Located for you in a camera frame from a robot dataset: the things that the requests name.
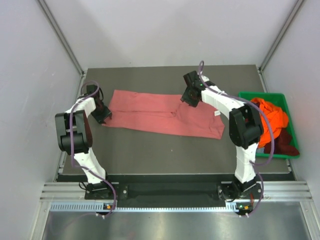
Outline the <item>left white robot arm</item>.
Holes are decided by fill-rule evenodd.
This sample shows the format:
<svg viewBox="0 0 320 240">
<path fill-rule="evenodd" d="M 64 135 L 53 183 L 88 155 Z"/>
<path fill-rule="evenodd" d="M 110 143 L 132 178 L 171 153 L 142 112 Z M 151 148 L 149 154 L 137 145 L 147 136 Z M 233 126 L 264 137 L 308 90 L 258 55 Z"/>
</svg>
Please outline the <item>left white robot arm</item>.
<svg viewBox="0 0 320 240">
<path fill-rule="evenodd" d="M 88 118 L 93 116 L 102 125 L 113 114 L 104 104 L 104 94 L 97 82 L 85 83 L 80 90 L 85 92 L 80 93 L 74 105 L 54 117 L 58 147 L 70 156 L 73 167 L 84 171 L 87 177 L 85 191 L 106 199 L 113 194 L 114 187 L 108 183 L 107 172 L 94 154 Z"/>
</svg>

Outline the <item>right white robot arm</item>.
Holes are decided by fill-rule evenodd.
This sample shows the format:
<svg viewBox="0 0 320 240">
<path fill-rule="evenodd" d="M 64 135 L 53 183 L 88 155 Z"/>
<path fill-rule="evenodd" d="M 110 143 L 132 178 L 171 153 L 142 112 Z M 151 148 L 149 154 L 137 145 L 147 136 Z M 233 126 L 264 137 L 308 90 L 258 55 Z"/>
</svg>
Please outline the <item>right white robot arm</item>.
<svg viewBox="0 0 320 240">
<path fill-rule="evenodd" d="M 192 107 L 203 102 L 217 109 L 229 121 L 229 138 L 236 147 L 236 169 L 231 183 L 232 198 L 245 198 L 256 185 L 254 164 L 264 132 L 259 111 L 253 105 L 226 94 L 195 70 L 183 76 L 186 89 L 181 101 Z"/>
</svg>

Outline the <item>pink t shirt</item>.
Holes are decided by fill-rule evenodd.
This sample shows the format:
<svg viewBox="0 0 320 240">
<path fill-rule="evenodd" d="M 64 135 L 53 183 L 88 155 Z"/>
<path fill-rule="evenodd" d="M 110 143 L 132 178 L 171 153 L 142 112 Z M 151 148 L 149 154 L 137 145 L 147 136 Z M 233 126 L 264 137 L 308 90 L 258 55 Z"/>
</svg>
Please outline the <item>pink t shirt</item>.
<svg viewBox="0 0 320 240">
<path fill-rule="evenodd" d="M 199 102 L 192 107 L 179 94 L 115 90 L 109 103 L 112 117 L 105 127 L 220 140 L 225 125 L 216 109 Z"/>
</svg>

